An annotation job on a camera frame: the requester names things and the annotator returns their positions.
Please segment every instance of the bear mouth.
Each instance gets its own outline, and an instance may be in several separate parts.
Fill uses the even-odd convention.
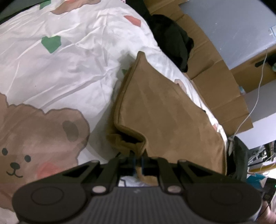
[[[15,173],[15,170],[14,170],[14,172],[13,172],[12,174],[10,174],[8,171],[6,171],[6,173],[7,173],[7,175],[9,175],[9,176],[16,176],[16,177],[18,177],[18,178],[22,178],[22,177],[23,177],[23,176],[17,176],[16,173]]]

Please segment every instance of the white bedsheet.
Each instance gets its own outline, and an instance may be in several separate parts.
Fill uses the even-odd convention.
[[[61,15],[50,12],[62,2],[52,0],[41,10],[34,6],[0,25],[0,93],[7,96],[9,105],[30,104],[44,112],[79,110],[91,133],[91,144],[80,153],[79,164],[92,159],[105,163],[116,154],[105,139],[104,125],[123,79],[122,69],[127,70],[138,51],[143,51],[161,74],[182,81],[187,95],[206,111],[226,143],[223,128],[160,50],[139,14],[120,0],[102,0]],[[125,15],[139,19],[141,27]],[[45,36],[60,36],[61,46],[49,53],[41,43]],[[14,223],[13,217],[0,218],[2,223]]]

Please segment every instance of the bear face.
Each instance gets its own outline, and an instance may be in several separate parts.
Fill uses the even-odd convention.
[[[77,110],[9,106],[0,94],[0,207],[12,210],[19,187],[77,166],[89,133]]]

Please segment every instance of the bear eye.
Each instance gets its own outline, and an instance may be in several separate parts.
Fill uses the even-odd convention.
[[[3,149],[2,149],[2,154],[3,154],[4,156],[6,156],[6,155],[8,154],[8,150],[7,150],[6,148],[3,148]]]
[[[25,160],[26,162],[30,162],[30,161],[31,161],[31,157],[30,157],[29,155],[26,155],[26,156],[24,157],[24,160]]]

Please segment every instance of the bed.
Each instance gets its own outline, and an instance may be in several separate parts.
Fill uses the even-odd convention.
[[[124,73],[142,51],[223,128],[146,22],[120,0],[50,0],[0,25],[0,224],[16,223],[21,185],[118,152],[105,125]]]

